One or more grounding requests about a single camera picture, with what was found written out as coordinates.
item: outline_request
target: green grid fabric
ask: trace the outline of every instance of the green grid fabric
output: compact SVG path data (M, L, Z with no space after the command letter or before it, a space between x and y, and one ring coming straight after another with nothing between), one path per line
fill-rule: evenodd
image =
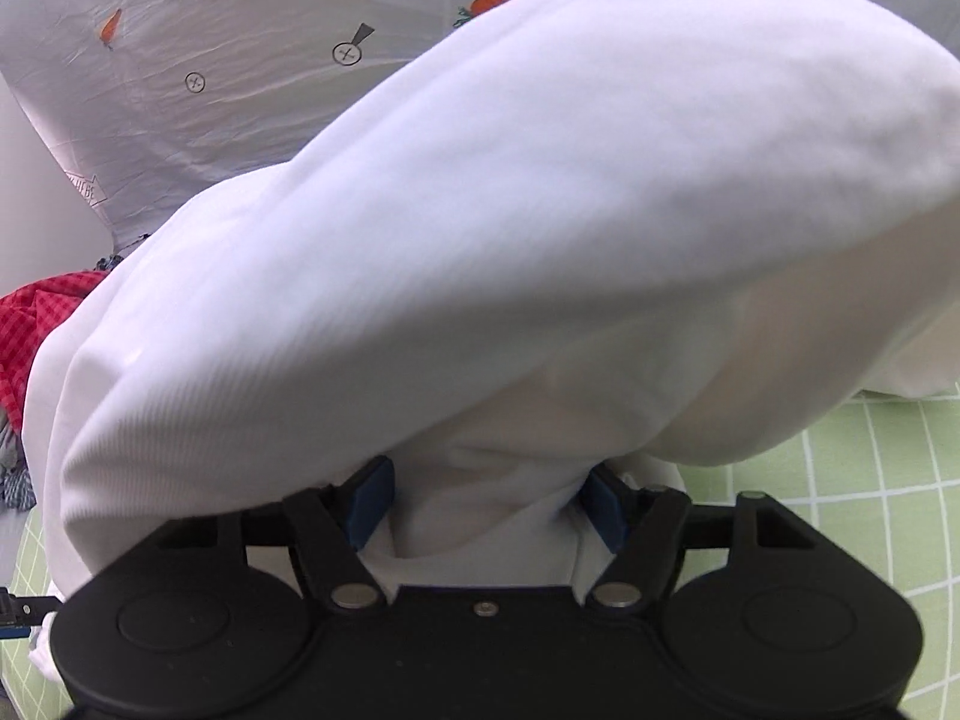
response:
M920 401L861 394L759 457L683 478L697 503L774 495L894 584L925 629L904 709L915 720L960 718L960 386ZM682 581L725 560L722 550L693 553ZM35 511L11 592L42 595L48 581ZM34 669L27 646L0 647L4 684L23 720L56 720L69 698Z
M16 556L10 591L13 595L46 595L50 575L43 554L40 512L27 518ZM27 658L29 640L21 638L0 646L0 669L4 688L22 720L56 720L71 706L63 685L47 680Z

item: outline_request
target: green bed sheet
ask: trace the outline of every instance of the green bed sheet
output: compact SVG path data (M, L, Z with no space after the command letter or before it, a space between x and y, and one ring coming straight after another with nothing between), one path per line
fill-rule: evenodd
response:
M861 394L776 449L683 478L698 503L765 490L894 584L926 635L904 709L916 720L960 720L960 388L920 401ZM685 579L723 560L691 556ZM48 581L34 513L11 591L42 594ZM59 718L69 699L32 667L27 646L0 647L4 685L23 720Z

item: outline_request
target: screw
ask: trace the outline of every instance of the screw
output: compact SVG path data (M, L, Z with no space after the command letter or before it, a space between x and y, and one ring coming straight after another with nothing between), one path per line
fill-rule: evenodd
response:
M473 613L478 617L493 617L500 608L493 601L477 601L473 605Z
M625 581L608 581L594 587L593 597L597 603L607 608L627 608L640 603L643 593Z
M374 605L380 600L380 591L369 584L341 584L333 589L330 598L338 607L355 611L359 608L368 608Z

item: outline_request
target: red plaid fabric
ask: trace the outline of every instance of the red plaid fabric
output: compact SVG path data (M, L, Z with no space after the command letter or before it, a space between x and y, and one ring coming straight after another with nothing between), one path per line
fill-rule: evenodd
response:
M0 406L7 410L17 435L23 426L27 379L40 343L106 277L102 271L54 276L0 298Z

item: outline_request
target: green checkered tablecloth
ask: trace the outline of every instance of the green checkered tablecloth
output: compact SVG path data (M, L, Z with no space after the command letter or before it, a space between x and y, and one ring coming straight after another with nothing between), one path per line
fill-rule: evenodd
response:
M960 720L960 388L922 401L858 395L776 449L683 478L698 503L765 490L891 581L926 635L904 708L915 720ZM685 579L723 560L695 553ZM47 581L34 513L11 591L44 594ZM69 699L30 665L27 646L0 646L4 684L23 720L54 720Z

